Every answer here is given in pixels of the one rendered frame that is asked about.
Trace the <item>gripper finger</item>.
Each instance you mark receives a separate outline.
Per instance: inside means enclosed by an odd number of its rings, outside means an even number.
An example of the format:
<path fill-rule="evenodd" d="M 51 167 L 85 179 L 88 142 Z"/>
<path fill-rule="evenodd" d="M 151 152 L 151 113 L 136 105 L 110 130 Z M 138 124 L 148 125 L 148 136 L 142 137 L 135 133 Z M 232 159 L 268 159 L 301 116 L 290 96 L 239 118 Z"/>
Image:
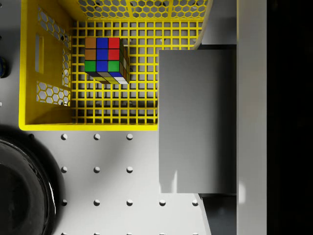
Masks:
<path fill-rule="evenodd" d="M 236 50 L 237 45 L 203 45 L 200 44 L 197 50 Z"/>
<path fill-rule="evenodd" d="M 237 235 L 236 194 L 200 193 L 212 235 Z"/>

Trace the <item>grey cube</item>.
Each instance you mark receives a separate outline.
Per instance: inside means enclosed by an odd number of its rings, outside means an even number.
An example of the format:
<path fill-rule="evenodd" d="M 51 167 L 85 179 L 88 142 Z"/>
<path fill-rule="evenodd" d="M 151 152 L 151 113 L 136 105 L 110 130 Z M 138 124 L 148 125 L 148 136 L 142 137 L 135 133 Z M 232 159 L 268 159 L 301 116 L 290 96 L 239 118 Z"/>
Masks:
<path fill-rule="evenodd" d="M 159 53 L 163 193 L 236 193 L 236 50 Z"/>

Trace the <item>puzzle cube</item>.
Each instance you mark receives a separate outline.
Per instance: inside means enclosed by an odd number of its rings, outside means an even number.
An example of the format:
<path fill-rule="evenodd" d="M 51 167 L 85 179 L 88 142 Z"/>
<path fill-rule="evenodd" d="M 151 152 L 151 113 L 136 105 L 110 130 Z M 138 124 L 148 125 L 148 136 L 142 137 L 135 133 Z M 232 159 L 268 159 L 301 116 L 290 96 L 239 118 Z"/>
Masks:
<path fill-rule="evenodd" d="M 101 84 L 129 84 L 130 59 L 121 39 L 87 37 L 85 73 Z"/>

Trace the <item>yellow basket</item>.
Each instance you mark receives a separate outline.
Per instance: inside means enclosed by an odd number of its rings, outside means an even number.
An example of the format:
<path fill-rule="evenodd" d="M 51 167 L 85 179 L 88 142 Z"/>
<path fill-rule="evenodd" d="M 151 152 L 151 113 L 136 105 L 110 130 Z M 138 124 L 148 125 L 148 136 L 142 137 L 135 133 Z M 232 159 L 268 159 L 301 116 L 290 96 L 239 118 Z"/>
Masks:
<path fill-rule="evenodd" d="M 155 131 L 158 55 L 199 47 L 213 0 L 22 0 L 19 127 Z M 128 84 L 84 71 L 87 37 L 119 38 Z"/>

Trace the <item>black plate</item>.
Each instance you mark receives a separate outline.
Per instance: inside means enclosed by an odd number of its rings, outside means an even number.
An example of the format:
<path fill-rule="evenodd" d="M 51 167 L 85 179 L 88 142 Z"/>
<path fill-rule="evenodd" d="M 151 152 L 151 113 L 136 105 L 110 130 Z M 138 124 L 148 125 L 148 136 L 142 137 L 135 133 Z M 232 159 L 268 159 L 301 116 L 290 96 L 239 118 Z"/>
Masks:
<path fill-rule="evenodd" d="M 63 195 L 50 151 L 33 134 L 0 126 L 0 235 L 52 235 Z"/>

